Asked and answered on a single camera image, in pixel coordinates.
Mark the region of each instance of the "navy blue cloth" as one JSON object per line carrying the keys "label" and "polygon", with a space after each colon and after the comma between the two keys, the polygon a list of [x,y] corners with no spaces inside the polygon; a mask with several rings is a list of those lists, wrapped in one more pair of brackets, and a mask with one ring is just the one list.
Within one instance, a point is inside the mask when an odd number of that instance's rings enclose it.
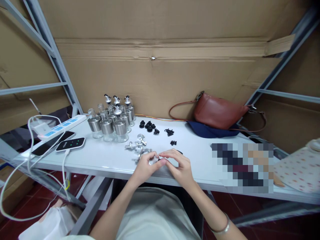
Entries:
{"label": "navy blue cloth", "polygon": [[[191,126],[192,130],[195,134],[197,134],[199,137],[203,138],[223,138],[223,137],[233,137],[239,134],[240,131],[236,130],[224,130],[224,129],[217,129],[209,127],[203,123],[199,122],[191,122],[187,121],[189,125]],[[236,128],[238,129],[238,125],[234,124],[230,128]]]}

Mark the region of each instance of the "power strip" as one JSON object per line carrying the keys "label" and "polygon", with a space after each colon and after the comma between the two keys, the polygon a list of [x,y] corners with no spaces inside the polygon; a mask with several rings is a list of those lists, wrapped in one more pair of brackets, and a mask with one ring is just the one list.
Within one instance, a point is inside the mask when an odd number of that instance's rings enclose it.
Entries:
{"label": "power strip", "polygon": [[59,124],[53,128],[51,128],[51,131],[48,132],[45,135],[38,135],[38,138],[40,138],[42,141],[49,141],[52,138],[58,136],[59,134],[63,133],[63,127],[66,131],[70,130],[71,128],[77,126],[79,123],[83,122],[87,119],[87,116],[85,115],[77,115],[73,118],[70,118],[69,120],[63,122],[62,124]]}

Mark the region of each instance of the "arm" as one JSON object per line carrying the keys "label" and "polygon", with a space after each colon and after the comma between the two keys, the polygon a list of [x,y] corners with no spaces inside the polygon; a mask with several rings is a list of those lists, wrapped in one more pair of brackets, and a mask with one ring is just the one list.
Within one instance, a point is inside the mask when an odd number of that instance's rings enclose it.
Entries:
{"label": "arm", "polygon": [[95,240],[113,240],[119,230],[123,215],[128,207],[135,190],[158,169],[166,164],[165,159],[161,159],[152,166],[149,165],[149,159],[158,157],[156,152],[151,152],[141,156],[140,161],[128,180],[127,184],[102,215],[100,220],[92,229],[90,236]]}
{"label": "arm", "polygon": [[[166,166],[174,178],[189,193],[197,204],[210,228],[216,232],[225,229],[227,226],[226,215],[210,200],[210,198],[208,198],[199,185],[194,181],[191,172],[190,160],[175,149],[162,152],[159,156],[164,158],[174,158],[179,163],[179,167],[176,168],[167,161]],[[229,230],[226,233],[214,235],[217,240],[246,239],[246,237],[231,221],[229,224]]]}

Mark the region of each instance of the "white table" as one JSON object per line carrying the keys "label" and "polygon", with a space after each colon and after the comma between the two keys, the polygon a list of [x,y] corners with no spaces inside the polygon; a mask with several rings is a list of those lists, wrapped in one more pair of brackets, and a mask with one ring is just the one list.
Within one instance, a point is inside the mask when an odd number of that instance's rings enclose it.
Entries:
{"label": "white table", "polygon": [[[151,120],[160,131],[160,134],[154,135],[153,132],[147,132],[145,128],[139,128],[141,120],[145,122]],[[167,128],[173,129],[173,136],[167,136],[167,133],[164,131]],[[67,156],[65,170],[68,172],[129,179],[136,167],[135,159],[137,158],[137,154],[134,151],[125,150],[125,145],[128,145],[130,141],[135,142],[137,135],[142,133],[145,135],[144,140],[147,142],[145,148],[151,148],[158,153],[173,147],[181,151],[190,159],[193,177],[200,187],[204,190],[219,192],[227,192],[227,189],[221,184],[219,179],[217,179],[217,174],[215,174],[215,172],[221,171],[222,166],[218,166],[217,159],[212,158],[211,144],[252,143],[250,139],[241,133],[235,137],[207,139],[197,136],[186,122],[168,122],[141,117],[137,117],[132,131],[129,133],[129,140],[125,143],[108,143],[104,142],[102,138],[92,138],[87,121],[80,123],[70,131],[76,133],[74,138],[85,137],[86,143],[83,149],[72,151]],[[172,147],[170,145],[172,140],[177,141],[176,146]],[[25,160],[25,156],[28,153],[29,151],[26,151],[14,160],[19,164],[22,160]],[[58,154],[53,151],[36,164],[36,167],[61,171],[63,157],[64,154]],[[177,166],[175,160],[170,159],[170,161]],[[154,173],[148,182],[179,186],[166,166]],[[307,194],[288,186],[284,188],[274,186],[274,193],[248,195],[310,204],[318,204],[320,202],[320,194]]]}

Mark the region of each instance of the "woman's left hand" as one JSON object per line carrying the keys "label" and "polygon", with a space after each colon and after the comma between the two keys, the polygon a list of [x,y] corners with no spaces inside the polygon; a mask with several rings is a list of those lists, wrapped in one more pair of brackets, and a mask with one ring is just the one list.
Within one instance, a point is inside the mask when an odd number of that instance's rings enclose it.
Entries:
{"label": "woman's left hand", "polygon": [[136,170],[134,170],[132,176],[128,181],[128,184],[131,184],[132,187],[138,188],[142,183],[147,181],[155,171],[159,170],[162,166],[166,164],[166,160],[163,158],[154,163],[153,165],[149,165],[149,160],[153,157],[159,158],[156,152],[143,154],[140,157]]}

